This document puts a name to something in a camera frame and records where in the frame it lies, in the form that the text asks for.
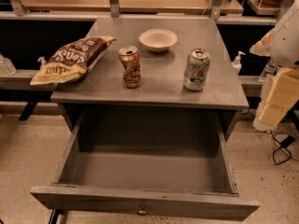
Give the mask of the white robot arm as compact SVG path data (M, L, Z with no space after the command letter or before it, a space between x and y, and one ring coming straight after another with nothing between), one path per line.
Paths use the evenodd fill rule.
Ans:
M276 26L249 51L270 58L259 77L262 100L253 127L271 131L299 101L299 0L294 0Z

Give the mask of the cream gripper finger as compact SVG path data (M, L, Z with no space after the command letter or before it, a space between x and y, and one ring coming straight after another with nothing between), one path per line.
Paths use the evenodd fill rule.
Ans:
M270 56L270 43L274 30L270 30L257 43L251 46L249 52L257 56Z

